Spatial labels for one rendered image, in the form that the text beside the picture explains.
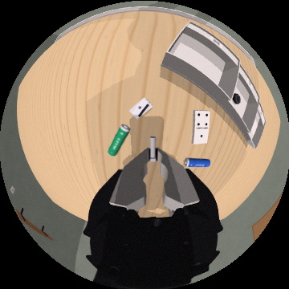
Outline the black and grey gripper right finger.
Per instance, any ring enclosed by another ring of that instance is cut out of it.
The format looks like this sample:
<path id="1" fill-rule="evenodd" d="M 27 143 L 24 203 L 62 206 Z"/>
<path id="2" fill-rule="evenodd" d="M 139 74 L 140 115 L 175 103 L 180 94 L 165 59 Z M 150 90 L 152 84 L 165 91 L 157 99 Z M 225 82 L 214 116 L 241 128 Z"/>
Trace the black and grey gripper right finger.
<path id="1" fill-rule="evenodd" d="M 211 221 L 217 233 L 223 230 L 219 220 L 217 202 L 209 188 L 190 170 L 175 161 L 167 153 L 155 148 L 156 160 L 161 164 L 164 178 L 163 204 L 172 217 L 178 208 L 185 214 L 193 214 Z"/>

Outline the blue battery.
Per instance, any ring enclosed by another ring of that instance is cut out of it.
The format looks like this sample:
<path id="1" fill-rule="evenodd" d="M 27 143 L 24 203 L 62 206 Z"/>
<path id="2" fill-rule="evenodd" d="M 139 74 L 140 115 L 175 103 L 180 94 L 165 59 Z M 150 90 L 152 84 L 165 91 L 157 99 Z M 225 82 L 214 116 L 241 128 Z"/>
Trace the blue battery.
<path id="1" fill-rule="evenodd" d="M 210 159 L 186 158 L 185 167 L 209 167 Z"/>

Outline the white rack of three labelled bins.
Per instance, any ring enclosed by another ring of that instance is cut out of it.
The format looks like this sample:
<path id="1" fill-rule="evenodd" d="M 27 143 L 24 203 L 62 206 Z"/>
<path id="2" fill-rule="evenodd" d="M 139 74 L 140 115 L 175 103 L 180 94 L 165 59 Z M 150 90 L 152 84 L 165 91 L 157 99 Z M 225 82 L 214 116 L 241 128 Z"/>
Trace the white rack of three labelled bins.
<path id="1" fill-rule="evenodd" d="M 247 143 L 257 148 L 266 124 L 260 96 L 240 59 L 224 42 L 189 21 L 161 66 L 203 90 L 228 114 Z M 233 101 L 234 93 L 240 95 L 240 104 Z"/>

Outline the green aa battery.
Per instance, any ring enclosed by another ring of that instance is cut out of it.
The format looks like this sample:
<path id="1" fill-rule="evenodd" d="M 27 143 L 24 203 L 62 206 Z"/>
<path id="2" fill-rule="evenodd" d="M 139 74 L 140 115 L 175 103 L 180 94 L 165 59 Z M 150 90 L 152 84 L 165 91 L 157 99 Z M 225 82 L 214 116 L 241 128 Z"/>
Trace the green aa battery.
<path id="1" fill-rule="evenodd" d="M 119 127 L 119 129 L 118 129 L 118 131 L 117 131 L 117 133 L 116 133 L 116 135 L 115 135 L 115 137 L 114 137 L 114 139 L 113 139 L 113 141 L 112 141 L 112 143 L 108 149 L 109 155 L 115 156 L 118 153 L 121 145 L 123 144 L 123 142 L 124 142 L 124 140 L 125 140 L 125 138 L 128 135 L 130 130 L 131 130 L 130 127 L 127 126 L 126 124 L 122 124 Z"/>

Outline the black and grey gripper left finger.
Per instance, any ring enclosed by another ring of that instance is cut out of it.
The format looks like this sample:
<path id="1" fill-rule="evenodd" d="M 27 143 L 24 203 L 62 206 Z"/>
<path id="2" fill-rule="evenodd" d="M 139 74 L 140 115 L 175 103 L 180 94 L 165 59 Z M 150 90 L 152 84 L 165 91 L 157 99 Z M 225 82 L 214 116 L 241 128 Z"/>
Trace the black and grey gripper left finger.
<path id="1" fill-rule="evenodd" d="M 88 223 L 83 234 L 91 237 L 93 230 L 102 222 L 116 217 L 127 217 L 128 210 L 137 213 L 146 205 L 147 163 L 150 161 L 150 148 L 145 149 L 100 188 L 94 196 Z"/>

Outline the white domino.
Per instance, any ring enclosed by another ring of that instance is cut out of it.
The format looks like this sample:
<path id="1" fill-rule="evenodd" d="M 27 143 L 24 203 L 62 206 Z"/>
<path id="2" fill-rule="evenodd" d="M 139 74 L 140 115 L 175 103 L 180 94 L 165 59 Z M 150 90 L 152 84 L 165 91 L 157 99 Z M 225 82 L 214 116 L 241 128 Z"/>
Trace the white domino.
<path id="1" fill-rule="evenodd" d="M 194 145 L 207 143 L 209 126 L 210 126 L 210 111 L 193 110 L 192 143 Z"/>

